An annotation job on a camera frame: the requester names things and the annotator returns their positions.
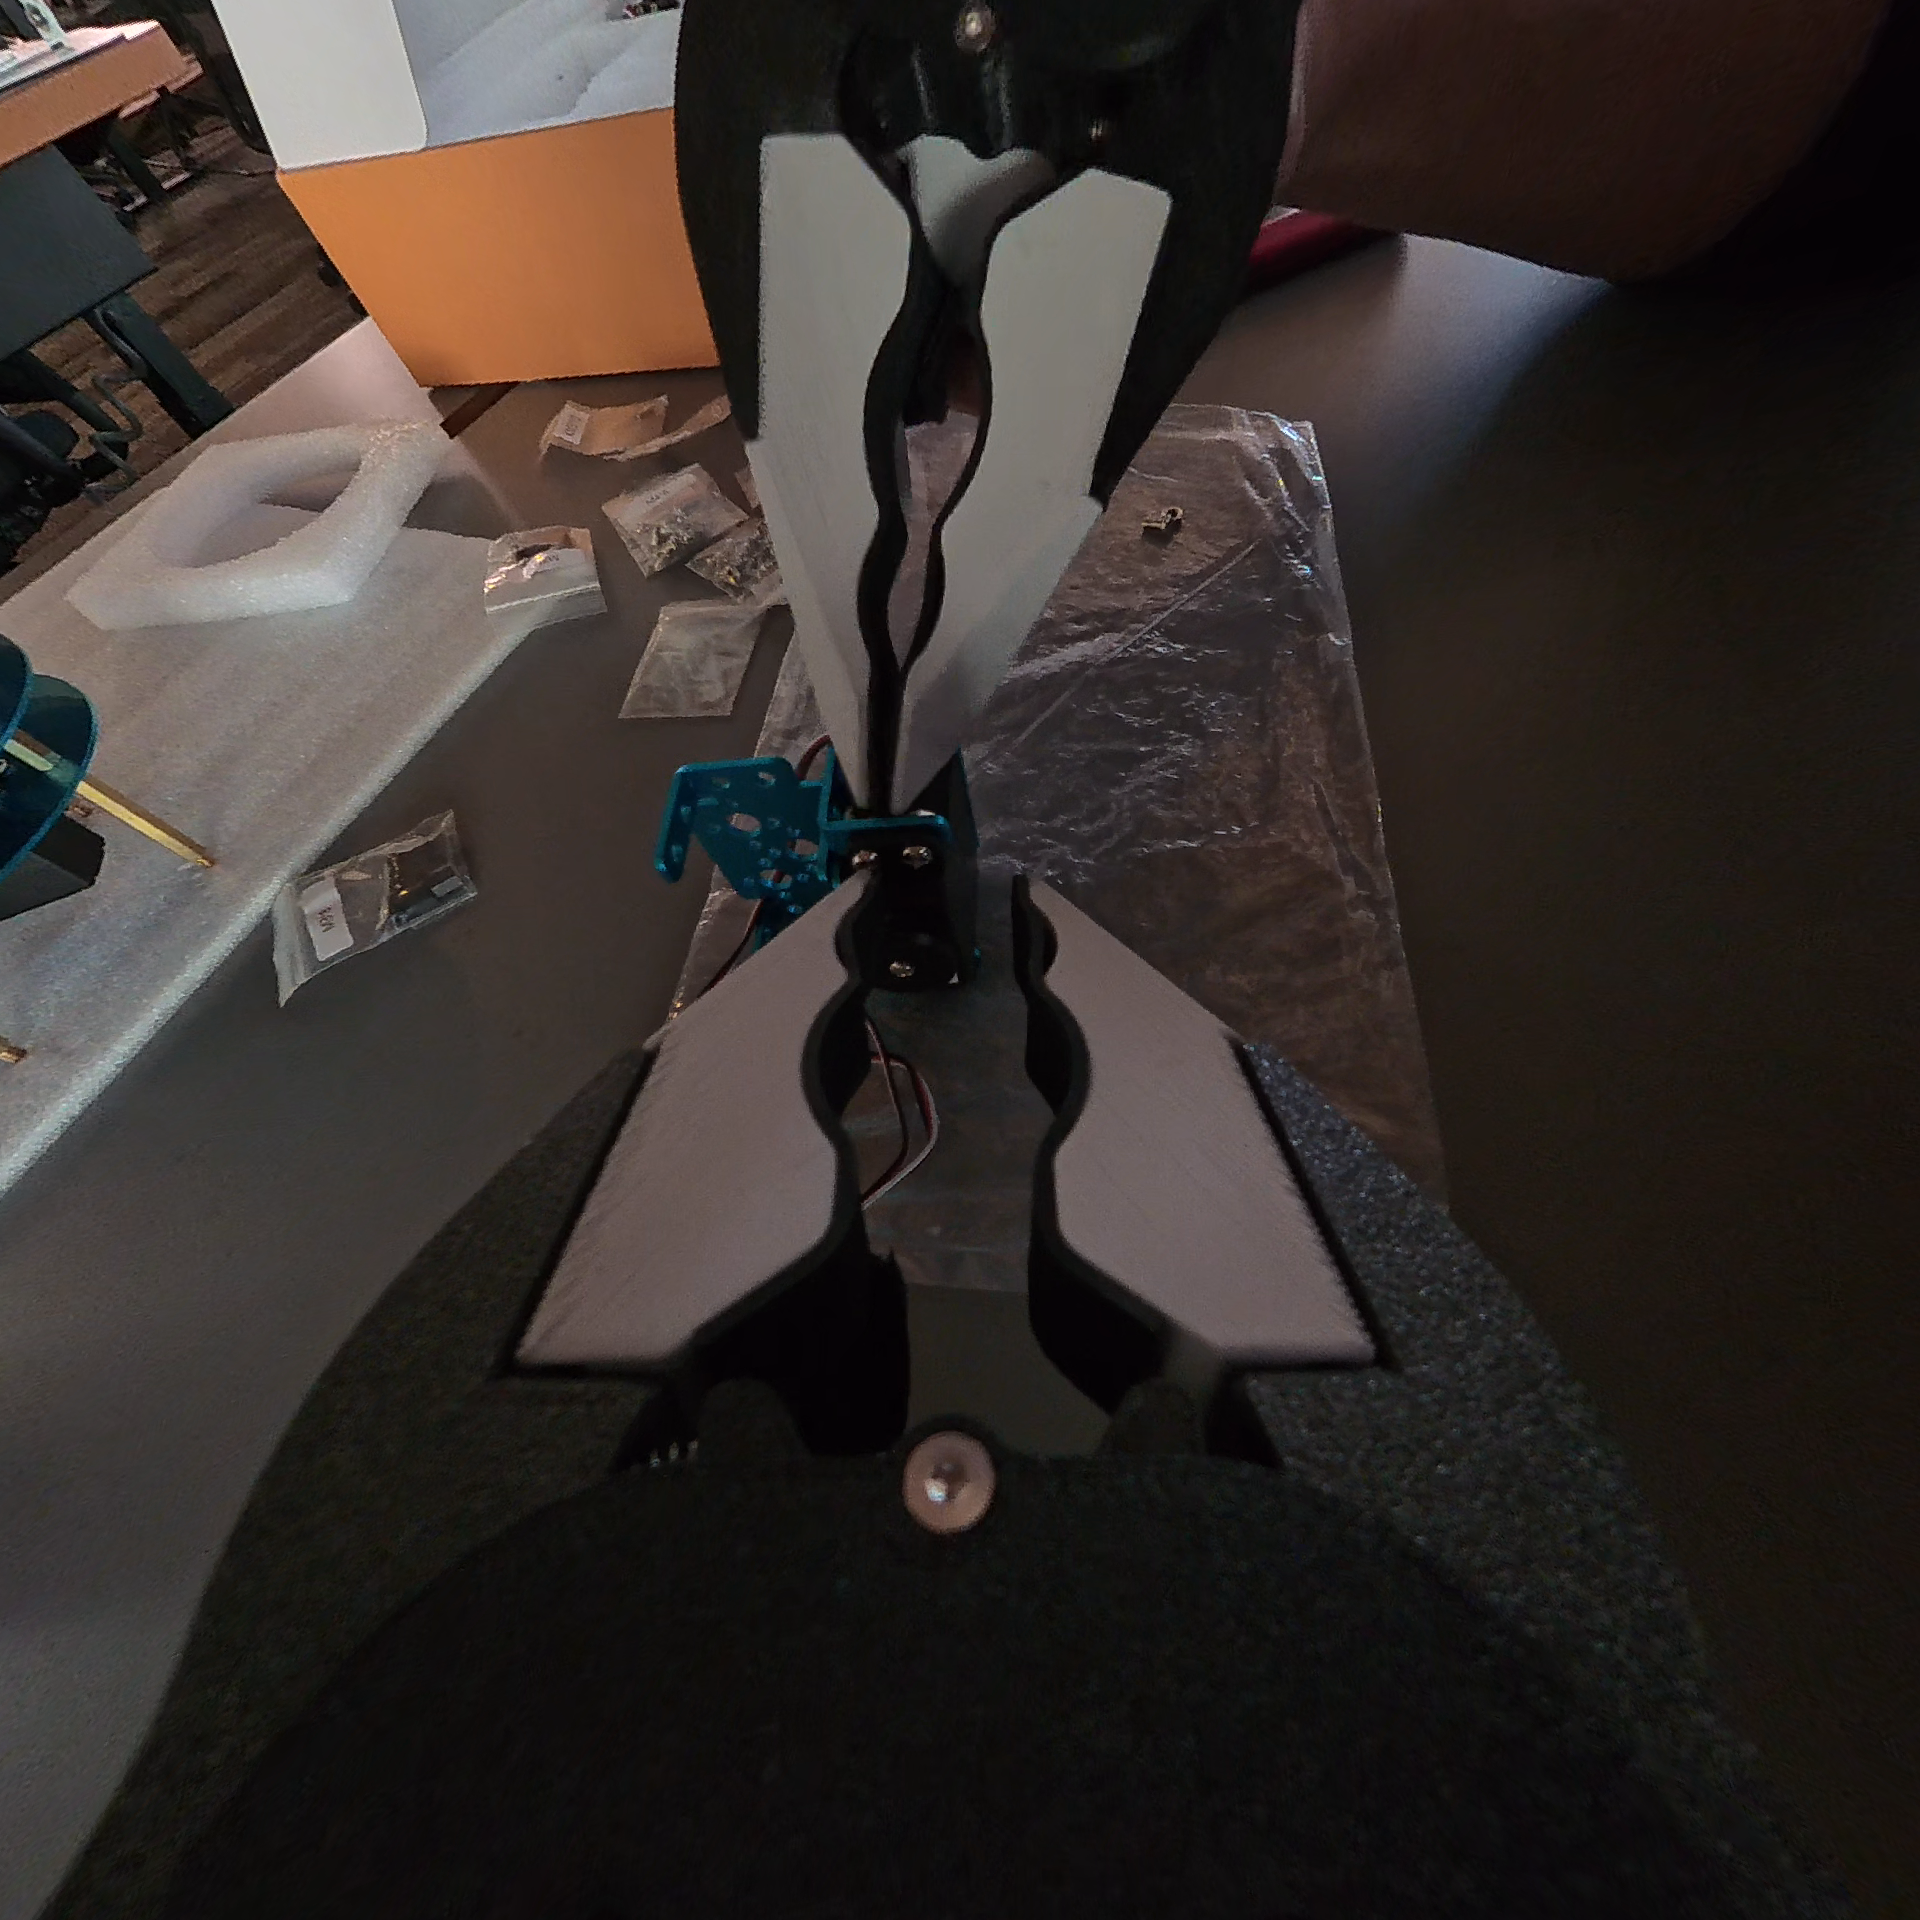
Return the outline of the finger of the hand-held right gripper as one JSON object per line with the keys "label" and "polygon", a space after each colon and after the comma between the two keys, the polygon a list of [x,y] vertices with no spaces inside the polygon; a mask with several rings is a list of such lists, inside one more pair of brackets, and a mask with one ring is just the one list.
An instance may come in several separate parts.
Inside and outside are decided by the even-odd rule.
{"label": "finger of the hand-held right gripper", "polygon": [[940,531],[940,615],[903,682],[898,803],[972,739],[1102,515],[1095,459],[1167,208],[1156,184],[1091,170],[995,232],[979,300],[987,414]]}
{"label": "finger of the hand-held right gripper", "polygon": [[822,726],[855,803],[892,811],[860,579],[879,549],[868,391],[898,323],[917,227],[834,132],[758,148],[758,412],[749,462]]}

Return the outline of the blue bracket with black servo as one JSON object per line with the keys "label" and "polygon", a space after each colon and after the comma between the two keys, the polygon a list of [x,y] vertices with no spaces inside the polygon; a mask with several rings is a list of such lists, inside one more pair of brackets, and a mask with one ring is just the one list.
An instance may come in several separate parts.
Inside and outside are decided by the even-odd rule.
{"label": "blue bracket with black servo", "polygon": [[975,976],[975,824],[959,757],[894,818],[855,811],[831,749],[816,778],[782,757],[692,762],[666,799],[655,845],[666,880],[683,876],[692,843],[751,901],[732,964],[868,876],[870,923],[856,936],[868,988],[931,991]]}

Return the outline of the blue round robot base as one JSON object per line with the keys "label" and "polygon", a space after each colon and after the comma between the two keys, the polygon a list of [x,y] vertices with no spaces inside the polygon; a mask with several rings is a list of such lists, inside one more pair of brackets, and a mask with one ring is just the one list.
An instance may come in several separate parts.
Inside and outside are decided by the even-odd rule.
{"label": "blue round robot base", "polygon": [[180,829],[90,782],[99,714],[70,684],[32,670],[2,637],[2,922],[87,892],[106,863],[103,837],[75,804],[110,814],[160,848],[210,868],[214,856]]}

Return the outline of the small bag of black parts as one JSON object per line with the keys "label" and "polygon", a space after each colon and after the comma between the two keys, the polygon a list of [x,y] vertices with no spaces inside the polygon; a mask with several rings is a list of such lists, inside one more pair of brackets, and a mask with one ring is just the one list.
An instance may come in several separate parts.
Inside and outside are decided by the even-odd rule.
{"label": "small bag of black parts", "polygon": [[278,1005],[316,973],[440,922],[474,899],[450,808],[388,843],[291,880],[271,904]]}

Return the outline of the scattered small screw bags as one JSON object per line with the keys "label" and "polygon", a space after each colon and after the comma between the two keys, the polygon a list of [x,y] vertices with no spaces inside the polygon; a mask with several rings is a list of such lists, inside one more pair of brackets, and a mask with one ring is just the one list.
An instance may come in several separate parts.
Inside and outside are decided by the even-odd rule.
{"label": "scattered small screw bags", "polygon": [[[730,418],[708,399],[669,424],[666,397],[619,405],[564,399],[539,450],[589,463],[648,463]],[[615,551],[645,581],[682,571],[690,596],[669,596],[639,652],[619,715],[716,717],[733,711],[762,620],[783,602],[782,574],[748,471],[726,491],[702,463],[645,472],[599,509]],[[548,524],[491,541],[483,606],[498,628],[533,634],[607,610],[594,527]]]}

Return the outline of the white foam frame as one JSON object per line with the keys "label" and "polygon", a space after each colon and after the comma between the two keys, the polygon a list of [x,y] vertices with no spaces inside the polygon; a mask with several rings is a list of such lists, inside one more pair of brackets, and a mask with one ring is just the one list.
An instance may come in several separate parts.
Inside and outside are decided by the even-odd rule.
{"label": "white foam frame", "polygon": [[[291,615],[352,602],[447,456],[437,422],[340,422],[229,442],[155,494],[118,543],[67,590],[106,634]],[[210,560],[230,532],[295,483],[346,472],[319,515],[243,558]]]}

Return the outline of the orange cardboard box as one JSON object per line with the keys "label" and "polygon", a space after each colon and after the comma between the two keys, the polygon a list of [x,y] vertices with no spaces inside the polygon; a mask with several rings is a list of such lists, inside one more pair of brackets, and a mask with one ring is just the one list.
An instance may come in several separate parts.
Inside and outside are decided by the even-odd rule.
{"label": "orange cardboard box", "polygon": [[424,142],[397,4],[219,2],[278,184],[424,386],[708,367],[671,104]]}

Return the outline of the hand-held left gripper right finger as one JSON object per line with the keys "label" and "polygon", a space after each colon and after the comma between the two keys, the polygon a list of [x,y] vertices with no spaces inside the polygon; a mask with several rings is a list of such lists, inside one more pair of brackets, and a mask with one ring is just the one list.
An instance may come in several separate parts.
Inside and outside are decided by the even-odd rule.
{"label": "hand-held left gripper right finger", "polygon": [[1375,1342],[1235,1034],[1014,880],[1024,1069],[1047,1102],[1027,1303],[1060,1370],[1362,1367]]}

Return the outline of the grey desk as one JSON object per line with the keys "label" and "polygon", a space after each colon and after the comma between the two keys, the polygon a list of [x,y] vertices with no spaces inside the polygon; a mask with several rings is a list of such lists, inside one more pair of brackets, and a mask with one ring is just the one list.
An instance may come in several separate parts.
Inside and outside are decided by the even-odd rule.
{"label": "grey desk", "polygon": [[[1915,293],[1608,293],[1435,243],[1183,391],[1314,422],[1452,1212],[1632,1455],[1735,1716],[1915,1916]],[[5,1199],[5,1916],[110,1804],[308,1384],[671,996],[616,707],[524,643],[340,837],[477,901],[288,1007],[251,936]]]}

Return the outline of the wooden background table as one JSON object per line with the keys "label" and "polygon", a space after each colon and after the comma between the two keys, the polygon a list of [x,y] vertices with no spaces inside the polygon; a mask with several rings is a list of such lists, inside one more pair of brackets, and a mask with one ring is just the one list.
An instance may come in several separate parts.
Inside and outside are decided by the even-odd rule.
{"label": "wooden background table", "polygon": [[192,83],[202,69],[157,21],[82,27],[2,83],[2,164]]}

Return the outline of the white foam sheet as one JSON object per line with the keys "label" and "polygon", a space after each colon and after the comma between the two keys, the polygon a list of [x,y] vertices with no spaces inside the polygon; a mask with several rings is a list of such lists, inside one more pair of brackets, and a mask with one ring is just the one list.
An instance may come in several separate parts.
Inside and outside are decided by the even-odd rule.
{"label": "white foam sheet", "polygon": [[488,613],[488,540],[405,527],[340,607],[103,634],[69,588],[151,498],[34,579],[2,627],[101,715],[92,773],[214,854],[106,823],[92,888],[2,926],[2,1181],[11,1187],[530,631]]}

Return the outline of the white foam box insert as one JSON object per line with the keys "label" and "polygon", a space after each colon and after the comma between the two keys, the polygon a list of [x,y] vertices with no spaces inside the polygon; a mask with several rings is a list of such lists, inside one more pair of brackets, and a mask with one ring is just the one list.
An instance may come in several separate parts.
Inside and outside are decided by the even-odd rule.
{"label": "white foam box insert", "polygon": [[675,103],[677,2],[397,4],[424,142],[586,124]]}

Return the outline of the person's right forearm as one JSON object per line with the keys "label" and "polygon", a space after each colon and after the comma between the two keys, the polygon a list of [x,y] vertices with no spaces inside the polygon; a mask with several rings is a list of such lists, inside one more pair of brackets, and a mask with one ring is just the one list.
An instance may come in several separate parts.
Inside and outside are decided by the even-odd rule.
{"label": "person's right forearm", "polygon": [[1278,199],[1612,283],[1915,269],[1915,4],[1312,2]]}

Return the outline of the large clear plastic bag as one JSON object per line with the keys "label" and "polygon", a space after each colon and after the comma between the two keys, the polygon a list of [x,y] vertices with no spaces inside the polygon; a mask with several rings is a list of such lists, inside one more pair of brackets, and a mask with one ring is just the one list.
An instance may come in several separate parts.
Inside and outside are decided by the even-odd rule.
{"label": "large clear plastic bag", "polygon": [[[1171,541],[1143,518],[1183,507]],[[979,973],[870,996],[940,1141],[868,1214],[922,1286],[1019,1292],[1050,1107],[1024,1071],[1010,885],[1050,883],[1294,1062],[1432,1199],[1447,1164],[1354,623],[1308,421],[1174,405],[999,686],[966,779]]]}

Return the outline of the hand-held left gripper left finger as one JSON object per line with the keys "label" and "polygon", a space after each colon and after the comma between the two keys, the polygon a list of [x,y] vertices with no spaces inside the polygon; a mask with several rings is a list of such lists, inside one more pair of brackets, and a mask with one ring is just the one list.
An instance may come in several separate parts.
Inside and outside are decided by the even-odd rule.
{"label": "hand-held left gripper left finger", "polygon": [[516,1362],[666,1373],[853,1238],[826,1045],[868,893],[831,888],[663,1028]]}

